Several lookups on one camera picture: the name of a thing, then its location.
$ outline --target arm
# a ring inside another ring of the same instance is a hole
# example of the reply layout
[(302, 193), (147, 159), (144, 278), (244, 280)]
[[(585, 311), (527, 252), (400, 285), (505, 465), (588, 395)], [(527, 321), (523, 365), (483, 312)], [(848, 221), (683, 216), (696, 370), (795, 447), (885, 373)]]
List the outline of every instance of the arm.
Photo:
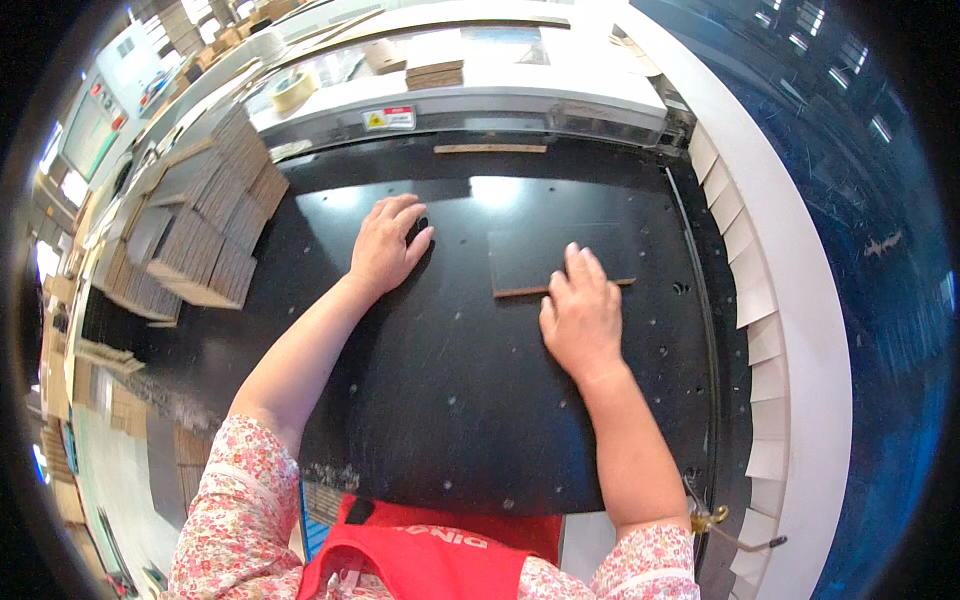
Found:
[(690, 528), (680, 473), (620, 352), (620, 289), (576, 244), (567, 275), (550, 278), (540, 329), (584, 398), (597, 441), (597, 473), (617, 540), (654, 524)]
[(363, 220), (350, 271), (267, 351), (230, 405), (270, 429), (294, 458), (300, 438), (347, 338), (380, 296), (393, 290), (426, 252), (434, 229), (410, 227), (426, 210), (412, 194), (385, 198)]

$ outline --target red vest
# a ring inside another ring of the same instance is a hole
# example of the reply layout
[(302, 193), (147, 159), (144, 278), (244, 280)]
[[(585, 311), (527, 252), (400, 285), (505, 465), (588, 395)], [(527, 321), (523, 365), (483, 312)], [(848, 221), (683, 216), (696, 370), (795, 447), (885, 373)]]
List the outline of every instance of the red vest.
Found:
[[(340, 522), (353, 503), (345, 497)], [(303, 569), (297, 600), (308, 600), (325, 588), (334, 572), (358, 570), (375, 574), (395, 600), (444, 598), (469, 600), (514, 600), (523, 562), (530, 550), (516, 550), (480, 534), (445, 526), (454, 518), (446, 513), (374, 502), (364, 525), (334, 525), (313, 561)], [(552, 540), (556, 562), (560, 536), (559, 516), (551, 517), (469, 517), (456, 516), (457, 524), (487, 525), (500, 532), (513, 531)], [(421, 525), (419, 523), (441, 523)], [(518, 544), (531, 547), (529, 544)], [(550, 543), (542, 547), (551, 548)]]

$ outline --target person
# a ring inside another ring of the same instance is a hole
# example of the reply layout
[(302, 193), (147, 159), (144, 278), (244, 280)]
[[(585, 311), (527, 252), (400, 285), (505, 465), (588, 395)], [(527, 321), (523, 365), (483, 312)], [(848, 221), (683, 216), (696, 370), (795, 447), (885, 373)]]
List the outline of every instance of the person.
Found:
[(575, 243), (565, 249), (566, 273), (550, 279), (540, 329), (587, 406), (616, 530), (616, 546), (590, 584), (459, 523), (377, 519), (387, 506), (379, 502), (362, 525), (345, 524), (342, 507), (341, 522), (308, 565), (288, 549), (299, 518), (303, 427), (350, 332), (427, 250), (433, 227), (406, 244), (425, 210), (413, 195), (377, 202), (363, 220), (349, 272), (247, 377), (213, 443), (165, 597), (699, 598), (680, 474), (621, 355), (620, 290)]

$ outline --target black cutting table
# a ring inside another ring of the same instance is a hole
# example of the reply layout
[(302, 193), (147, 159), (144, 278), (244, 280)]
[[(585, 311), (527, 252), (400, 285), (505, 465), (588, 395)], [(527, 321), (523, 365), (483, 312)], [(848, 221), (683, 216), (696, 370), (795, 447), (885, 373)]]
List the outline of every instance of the black cutting table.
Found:
[(270, 344), (347, 271), (372, 204), (417, 193), (435, 244), (350, 337), (307, 425), (303, 476), (454, 511), (602, 510), (592, 428), (543, 347), (540, 296), (493, 297), (488, 233), (616, 223), (636, 252), (624, 356), (680, 468), (709, 472), (705, 318), (653, 155), (560, 139), (543, 155), (436, 156), (435, 143), (412, 136), (281, 163), (291, 189), (254, 252), (246, 306), (185, 305), (176, 329), (138, 344), (146, 375), (224, 416)]

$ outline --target warning label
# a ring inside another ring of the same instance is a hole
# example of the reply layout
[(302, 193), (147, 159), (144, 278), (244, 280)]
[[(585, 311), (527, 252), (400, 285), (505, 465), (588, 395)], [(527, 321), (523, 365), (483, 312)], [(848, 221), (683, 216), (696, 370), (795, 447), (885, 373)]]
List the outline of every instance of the warning label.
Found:
[(390, 107), (362, 112), (363, 127), (368, 132), (376, 130), (412, 130), (417, 125), (413, 107)]

